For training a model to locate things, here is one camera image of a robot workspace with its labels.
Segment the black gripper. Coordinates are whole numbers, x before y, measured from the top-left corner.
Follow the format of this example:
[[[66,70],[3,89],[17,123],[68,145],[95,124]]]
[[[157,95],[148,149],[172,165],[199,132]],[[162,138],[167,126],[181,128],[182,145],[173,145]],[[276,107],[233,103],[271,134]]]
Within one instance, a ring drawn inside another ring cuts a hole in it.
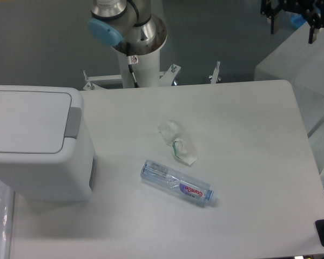
[[[316,40],[320,28],[324,28],[324,0],[320,1],[260,1],[260,14],[271,20],[271,34],[279,30],[278,13],[289,12],[301,17],[309,24],[308,43]]]

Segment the silver robot arm blue cap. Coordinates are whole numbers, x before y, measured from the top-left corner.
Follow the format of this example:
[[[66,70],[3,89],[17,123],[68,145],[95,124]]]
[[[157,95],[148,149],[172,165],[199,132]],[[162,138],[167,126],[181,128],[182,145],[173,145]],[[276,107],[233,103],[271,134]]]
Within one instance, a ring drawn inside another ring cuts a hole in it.
[[[278,30],[277,18],[282,11],[306,21],[310,44],[324,28],[324,1],[261,1],[260,14],[269,20],[272,34]],[[93,1],[87,27],[95,39],[127,56],[149,54],[167,37],[163,22],[151,12],[150,1]]]

